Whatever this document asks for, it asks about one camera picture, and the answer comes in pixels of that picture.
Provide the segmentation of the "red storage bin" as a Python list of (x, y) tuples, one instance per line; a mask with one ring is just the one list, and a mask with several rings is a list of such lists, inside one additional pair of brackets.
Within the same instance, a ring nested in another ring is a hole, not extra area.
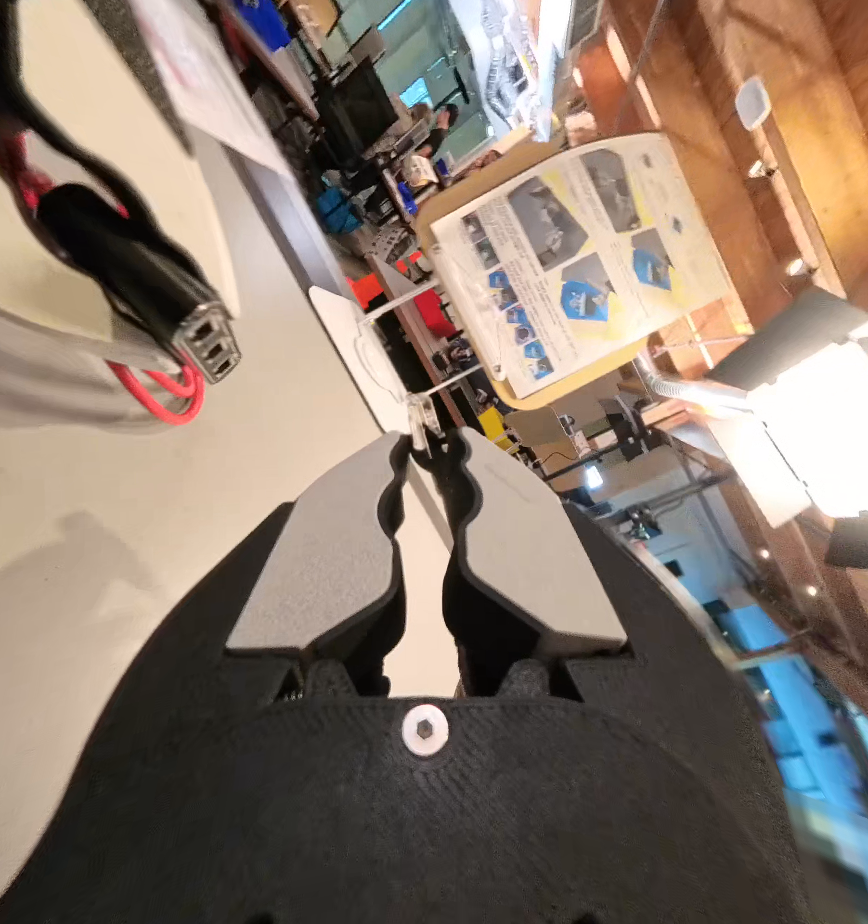
[(460, 329), (448, 317), (442, 299), (434, 288), (417, 294), (414, 305), (432, 337), (449, 341), (460, 335)]

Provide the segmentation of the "instruction poster board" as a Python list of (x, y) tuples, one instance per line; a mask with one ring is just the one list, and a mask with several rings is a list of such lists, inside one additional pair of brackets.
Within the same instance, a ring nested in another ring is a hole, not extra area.
[(415, 230), (515, 410), (551, 405), (736, 295), (663, 132), (520, 144), (423, 204)]

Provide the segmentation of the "printed paper sheet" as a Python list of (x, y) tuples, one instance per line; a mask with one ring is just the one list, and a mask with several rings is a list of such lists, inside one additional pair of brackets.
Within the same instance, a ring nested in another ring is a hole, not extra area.
[(194, 2), (129, 1), (174, 107), (188, 125), (279, 176), (287, 160)]

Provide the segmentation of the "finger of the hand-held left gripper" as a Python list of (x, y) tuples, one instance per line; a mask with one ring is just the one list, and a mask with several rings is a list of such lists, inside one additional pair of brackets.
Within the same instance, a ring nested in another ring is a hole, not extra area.
[(60, 426), (108, 433), (167, 429), (104, 359), (0, 315), (0, 430)]
[[(163, 231), (241, 315), (227, 238), (202, 169), (84, 2), (23, 2), (24, 89), (53, 124), (116, 168)], [(13, 318), (112, 318), (96, 283), (26, 225), (0, 176), (0, 311)]]

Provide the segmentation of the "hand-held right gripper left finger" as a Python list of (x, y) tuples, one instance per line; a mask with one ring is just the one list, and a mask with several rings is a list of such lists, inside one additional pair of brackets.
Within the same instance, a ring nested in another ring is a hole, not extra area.
[(232, 653), (353, 653), (380, 620), (404, 630), (402, 499), (412, 441), (385, 433), (319, 476), (289, 518), (227, 639)]

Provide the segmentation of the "white ceiling light panel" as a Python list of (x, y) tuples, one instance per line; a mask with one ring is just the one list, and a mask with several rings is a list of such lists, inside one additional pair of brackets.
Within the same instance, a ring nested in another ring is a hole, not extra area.
[(768, 525), (868, 514), (868, 312), (811, 285), (708, 374), (749, 415), (712, 422)]

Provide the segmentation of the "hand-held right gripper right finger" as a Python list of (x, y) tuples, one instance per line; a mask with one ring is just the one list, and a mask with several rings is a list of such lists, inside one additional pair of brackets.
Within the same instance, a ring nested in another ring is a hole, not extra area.
[(626, 630), (543, 480), (463, 427), (441, 458), (441, 497), (452, 536), (442, 612), (459, 648), (567, 659), (624, 646)]

